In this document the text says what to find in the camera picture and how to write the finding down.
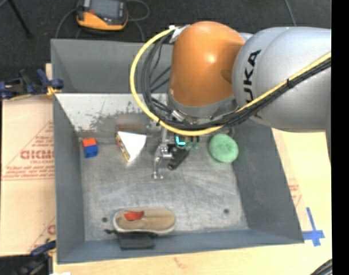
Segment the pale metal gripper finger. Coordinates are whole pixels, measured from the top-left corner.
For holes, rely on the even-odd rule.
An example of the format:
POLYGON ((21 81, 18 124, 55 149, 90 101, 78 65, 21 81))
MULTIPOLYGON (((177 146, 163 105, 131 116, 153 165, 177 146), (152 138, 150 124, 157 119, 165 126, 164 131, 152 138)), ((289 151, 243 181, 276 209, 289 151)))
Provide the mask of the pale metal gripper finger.
POLYGON ((168 162, 172 158, 172 154, 169 151, 169 148, 167 146, 160 146, 159 147, 159 164, 158 164, 158 174, 159 174, 159 179, 163 179, 163 172, 165 168, 168 165, 168 162))
POLYGON ((157 149, 154 154, 154 165, 153 165, 153 172, 152 172, 152 177, 154 179, 158 179, 160 177, 159 163, 160 163, 160 149, 157 149))

